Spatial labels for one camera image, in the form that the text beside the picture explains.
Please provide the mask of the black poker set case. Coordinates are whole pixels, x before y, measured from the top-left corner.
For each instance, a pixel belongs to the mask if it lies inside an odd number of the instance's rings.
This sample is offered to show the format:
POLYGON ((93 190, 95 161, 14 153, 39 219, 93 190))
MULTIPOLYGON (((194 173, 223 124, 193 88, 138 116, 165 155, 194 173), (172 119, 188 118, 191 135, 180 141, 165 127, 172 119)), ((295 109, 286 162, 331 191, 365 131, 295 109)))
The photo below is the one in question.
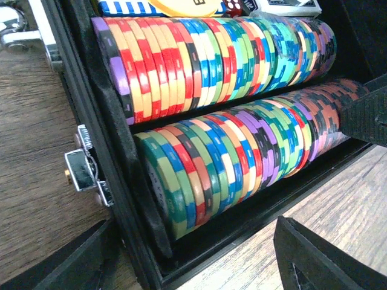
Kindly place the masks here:
POLYGON ((25 44, 26 11, 37 30, 33 45, 43 45, 62 81, 78 123, 89 130, 97 166, 112 193, 112 216, 143 286, 171 289, 229 252, 361 157, 372 143, 353 138, 319 157, 300 175, 265 189, 257 197, 222 214, 203 229, 173 242, 151 199, 149 178, 119 112, 118 96, 102 65, 91 32, 90 4, 76 1, 2 1, 1 37, 25 44))

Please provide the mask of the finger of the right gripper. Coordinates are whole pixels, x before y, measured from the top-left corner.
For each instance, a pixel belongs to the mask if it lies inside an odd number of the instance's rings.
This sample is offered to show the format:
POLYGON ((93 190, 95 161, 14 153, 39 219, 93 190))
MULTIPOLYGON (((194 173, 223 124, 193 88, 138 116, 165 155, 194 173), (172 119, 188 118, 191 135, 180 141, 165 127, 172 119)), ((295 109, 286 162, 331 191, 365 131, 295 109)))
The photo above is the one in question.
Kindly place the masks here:
POLYGON ((369 93, 340 112, 340 130, 346 136, 386 147, 386 74, 368 82, 369 93))

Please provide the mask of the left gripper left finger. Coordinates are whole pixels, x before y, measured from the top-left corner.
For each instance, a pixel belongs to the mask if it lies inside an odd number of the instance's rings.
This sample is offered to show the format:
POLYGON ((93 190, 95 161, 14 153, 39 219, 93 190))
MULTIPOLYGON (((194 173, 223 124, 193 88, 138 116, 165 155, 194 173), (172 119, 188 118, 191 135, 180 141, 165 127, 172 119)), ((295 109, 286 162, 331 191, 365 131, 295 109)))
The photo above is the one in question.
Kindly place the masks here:
POLYGON ((1 289, 112 289, 119 242, 113 219, 98 222, 1 289))

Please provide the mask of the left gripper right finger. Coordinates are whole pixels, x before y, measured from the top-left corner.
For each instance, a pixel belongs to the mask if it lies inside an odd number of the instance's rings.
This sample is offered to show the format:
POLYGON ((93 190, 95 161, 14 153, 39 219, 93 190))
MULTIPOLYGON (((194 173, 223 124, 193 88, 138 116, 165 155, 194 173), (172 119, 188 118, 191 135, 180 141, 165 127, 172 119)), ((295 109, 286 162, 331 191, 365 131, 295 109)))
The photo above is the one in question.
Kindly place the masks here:
POLYGON ((386 289, 386 276, 293 218, 279 216, 274 246, 284 289, 386 289))

